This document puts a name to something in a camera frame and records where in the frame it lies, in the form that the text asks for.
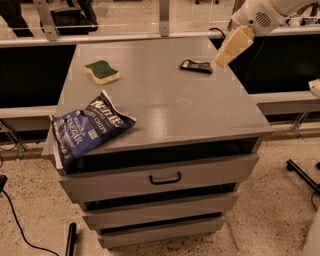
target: sponge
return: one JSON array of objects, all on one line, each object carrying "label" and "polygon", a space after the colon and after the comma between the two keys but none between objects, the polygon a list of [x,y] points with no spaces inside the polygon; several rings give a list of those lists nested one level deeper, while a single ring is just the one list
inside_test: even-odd
[{"label": "sponge", "polygon": [[85,66],[86,72],[91,74],[97,84],[107,84],[120,78],[120,73],[111,68],[105,60],[99,60]]},{"label": "sponge", "polygon": [[218,50],[215,61],[224,67],[253,44],[255,34],[247,26],[241,26],[233,30],[223,41]]}]

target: gray tabletop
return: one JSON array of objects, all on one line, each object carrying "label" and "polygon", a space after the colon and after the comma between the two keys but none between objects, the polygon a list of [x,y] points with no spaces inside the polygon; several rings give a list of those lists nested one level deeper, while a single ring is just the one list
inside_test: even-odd
[{"label": "gray tabletop", "polygon": [[[90,154],[246,138],[272,129],[230,68],[213,62],[208,38],[79,44],[56,116],[84,109],[104,89],[136,125]],[[179,69],[185,59],[211,62],[211,75]],[[106,60],[120,79],[96,84],[85,65]]]}]

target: green and yellow sponge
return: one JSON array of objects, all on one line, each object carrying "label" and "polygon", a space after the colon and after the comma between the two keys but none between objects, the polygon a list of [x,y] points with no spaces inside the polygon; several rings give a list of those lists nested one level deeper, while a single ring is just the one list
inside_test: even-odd
[{"label": "green and yellow sponge", "polygon": [[86,72],[91,74],[97,84],[107,84],[120,78],[119,71],[110,67],[105,60],[99,60],[85,66]]}]

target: cabinet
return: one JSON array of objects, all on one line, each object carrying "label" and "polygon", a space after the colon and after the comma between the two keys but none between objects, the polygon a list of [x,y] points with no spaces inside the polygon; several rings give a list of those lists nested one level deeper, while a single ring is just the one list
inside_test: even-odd
[{"label": "cabinet", "polygon": [[[179,69],[184,59],[211,62],[215,54],[208,38],[77,46],[56,115],[83,109],[105,89],[119,111],[137,118],[126,133],[64,168],[56,165],[51,133],[43,150],[102,247],[222,227],[272,129],[230,69]],[[84,72],[101,58],[121,76],[103,87]]]}]

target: drawer handle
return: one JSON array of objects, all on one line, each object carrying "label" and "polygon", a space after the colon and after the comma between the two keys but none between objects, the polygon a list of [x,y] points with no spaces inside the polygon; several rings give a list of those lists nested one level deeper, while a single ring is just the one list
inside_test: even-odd
[{"label": "drawer handle", "polygon": [[171,184],[171,183],[177,183],[181,180],[181,173],[177,173],[177,179],[175,180],[167,180],[167,181],[154,181],[152,175],[149,176],[150,182],[152,185],[165,185],[165,184]]}]

